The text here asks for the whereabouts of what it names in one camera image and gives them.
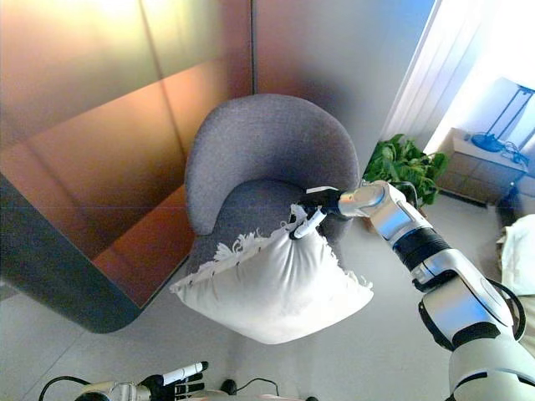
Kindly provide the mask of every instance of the white curtain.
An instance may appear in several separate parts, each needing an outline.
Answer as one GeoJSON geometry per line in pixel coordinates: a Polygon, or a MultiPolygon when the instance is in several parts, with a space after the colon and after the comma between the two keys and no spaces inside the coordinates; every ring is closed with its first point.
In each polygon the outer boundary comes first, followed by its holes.
{"type": "Polygon", "coordinates": [[[497,0],[437,0],[382,131],[423,149],[476,64],[497,0]]]}

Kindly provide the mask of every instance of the white pillow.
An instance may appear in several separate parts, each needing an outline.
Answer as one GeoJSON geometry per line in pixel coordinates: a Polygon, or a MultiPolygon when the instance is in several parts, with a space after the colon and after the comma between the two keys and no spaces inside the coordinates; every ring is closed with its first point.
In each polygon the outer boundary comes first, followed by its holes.
{"type": "Polygon", "coordinates": [[[353,272],[342,271],[316,230],[292,241],[289,232],[303,221],[304,212],[298,213],[296,223],[269,238],[240,236],[233,251],[219,244],[216,261],[171,291],[188,307],[265,344],[307,336],[357,312],[373,296],[371,283],[361,285],[353,272]]]}
{"type": "Polygon", "coordinates": [[[502,284],[516,295],[535,294],[535,215],[506,227],[502,249],[502,284]]]}

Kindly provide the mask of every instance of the green leaves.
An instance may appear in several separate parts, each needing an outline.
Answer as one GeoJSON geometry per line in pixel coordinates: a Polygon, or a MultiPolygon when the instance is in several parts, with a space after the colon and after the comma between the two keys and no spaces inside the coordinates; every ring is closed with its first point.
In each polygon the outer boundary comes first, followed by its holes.
{"type": "Polygon", "coordinates": [[[432,205],[438,189],[435,180],[446,170],[448,158],[443,153],[426,155],[414,140],[403,141],[404,134],[379,142],[364,172],[367,181],[409,181],[416,188],[419,206],[432,205]]]}

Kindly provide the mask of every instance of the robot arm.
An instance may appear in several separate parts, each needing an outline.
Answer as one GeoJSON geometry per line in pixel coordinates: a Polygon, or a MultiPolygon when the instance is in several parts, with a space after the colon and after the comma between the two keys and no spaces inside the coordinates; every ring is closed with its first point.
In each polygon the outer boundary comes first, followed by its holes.
{"type": "Polygon", "coordinates": [[[324,214],[369,217],[425,293],[422,321],[453,352],[449,400],[535,399],[535,359],[515,340],[502,296],[470,261],[385,181],[327,191],[305,196],[305,206],[323,197],[324,214]]]}

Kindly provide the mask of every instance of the floor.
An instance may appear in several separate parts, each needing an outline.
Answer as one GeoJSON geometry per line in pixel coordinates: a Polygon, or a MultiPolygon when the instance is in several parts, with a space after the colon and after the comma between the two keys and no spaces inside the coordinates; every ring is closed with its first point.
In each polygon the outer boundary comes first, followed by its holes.
{"type": "MultiPolygon", "coordinates": [[[[450,245],[492,269],[499,234],[492,211],[444,195],[425,210],[450,245]]],[[[211,364],[205,373],[211,388],[225,378],[240,385],[264,377],[278,382],[281,395],[301,398],[445,399],[450,354],[420,322],[421,295],[409,272],[360,221],[342,248],[346,265],[374,283],[374,298],[332,327],[277,346],[207,320],[166,289],[133,323],[110,334],[87,332],[23,294],[9,294],[0,303],[0,400],[37,400],[59,375],[139,382],[200,360],[211,364]]],[[[78,390],[76,383],[56,383],[45,400],[74,401],[78,390]]],[[[256,382],[242,393],[272,392],[272,385],[256,382]]]]}

